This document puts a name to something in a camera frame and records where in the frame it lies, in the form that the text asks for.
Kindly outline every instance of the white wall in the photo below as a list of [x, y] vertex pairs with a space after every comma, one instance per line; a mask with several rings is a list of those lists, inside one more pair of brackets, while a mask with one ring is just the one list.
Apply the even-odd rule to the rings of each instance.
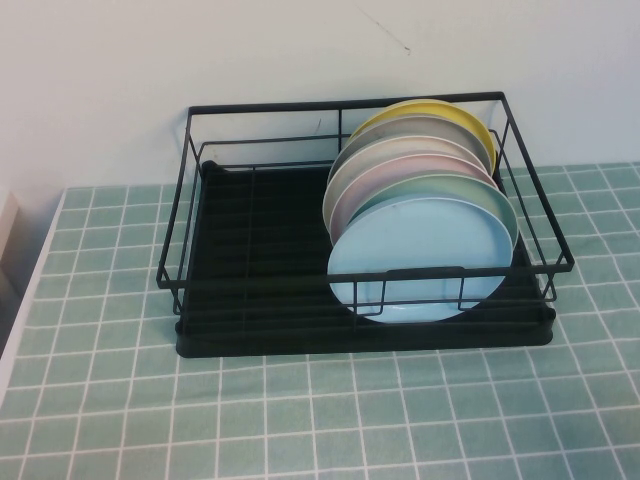
[[193, 104], [502, 89], [535, 162], [639, 160], [639, 16], [637, 0], [2, 2], [13, 269], [24, 286], [61, 188], [172, 181]]

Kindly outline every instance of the wall scratch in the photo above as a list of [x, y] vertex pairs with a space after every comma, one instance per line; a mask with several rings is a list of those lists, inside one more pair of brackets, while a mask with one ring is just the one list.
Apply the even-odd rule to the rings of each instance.
[[396, 42], [398, 45], [400, 45], [402, 48], [404, 48], [404, 50], [407, 52], [407, 55], [411, 55], [411, 49], [409, 47], [407, 47], [402, 40], [400, 40], [398, 37], [396, 37], [393, 32], [391, 32], [390, 30], [388, 30], [387, 28], [384, 27], [384, 25], [382, 25], [379, 21], [377, 21], [375, 18], [373, 18], [371, 15], [369, 15], [367, 12], [365, 12], [362, 7], [360, 5], [358, 5], [357, 3], [353, 2], [353, 4], [355, 5], [355, 7], [360, 10], [360, 13], [362, 13], [365, 17], [367, 17], [370, 21], [372, 21], [373, 23], [375, 23], [378, 28], [380, 28], [380, 30], [382, 30], [384, 33], [387, 34], [388, 37], [390, 37], [394, 42]]

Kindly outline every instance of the pink plate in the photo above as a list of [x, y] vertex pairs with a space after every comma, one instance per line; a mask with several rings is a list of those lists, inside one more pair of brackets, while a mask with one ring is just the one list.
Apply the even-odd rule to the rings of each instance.
[[343, 226], [348, 224], [362, 202], [375, 192], [396, 182], [423, 176], [428, 172], [469, 175], [497, 189], [495, 182], [484, 169], [458, 157], [438, 153], [397, 157], [370, 168], [344, 189], [329, 219], [331, 242], [335, 245], [345, 230]]

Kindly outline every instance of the light blue plate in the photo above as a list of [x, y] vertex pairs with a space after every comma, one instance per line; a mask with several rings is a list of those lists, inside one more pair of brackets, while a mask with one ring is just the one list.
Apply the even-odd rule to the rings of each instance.
[[[507, 267], [509, 232], [493, 214], [454, 195], [404, 195], [377, 204], [354, 219], [329, 258], [329, 274], [386, 272], [402, 268]], [[489, 296], [504, 277], [465, 280], [463, 298]], [[333, 283], [345, 304], [353, 303], [353, 283]], [[388, 281], [385, 301], [457, 299], [460, 279]], [[358, 284], [358, 303], [380, 302], [382, 282]], [[470, 308], [477, 302], [465, 302]], [[358, 313], [385, 323], [443, 320], [462, 313], [458, 304], [425, 303], [359, 307]]]

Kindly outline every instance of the yellow plate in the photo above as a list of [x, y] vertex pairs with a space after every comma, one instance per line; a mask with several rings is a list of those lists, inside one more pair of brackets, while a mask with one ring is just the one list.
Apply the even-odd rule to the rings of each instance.
[[471, 131], [471, 133], [473, 133], [480, 139], [482, 144], [487, 149], [487, 153], [489, 154], [489, 158], [491, 159], [491, 173], [493, 173], [496, 168], [496, 150], [495, 148], [493, 148], [493, 142], [491, 141], [491, 135], [489, 134], [489, 130], [487, 130], [487, 127], [485, 127], [484, 124], [475, 115], [472, 115], [466, 110], [456, 107], [451, 103], [442, 102], [440, 100], [407, 100], [406, 102], [400, 102], [394, 105], [390, 105], [384, 110], [378, 112], [362, 125], [360, 125], [356, 129], [356, 131], [353, 132], [353, 134], [349, 137], [347, 143], [349, 143], [356, 135], [358, 135], [358, 133], [367, 128], [369, 125], [379, 122], [380, 120], [385, 120], [387, 118], [397, 117], [398, 115], [408, 115], [412, 113], [439, 115], [453, 122], [456, 122], [458, 125], [461, 125], [467, 130]]

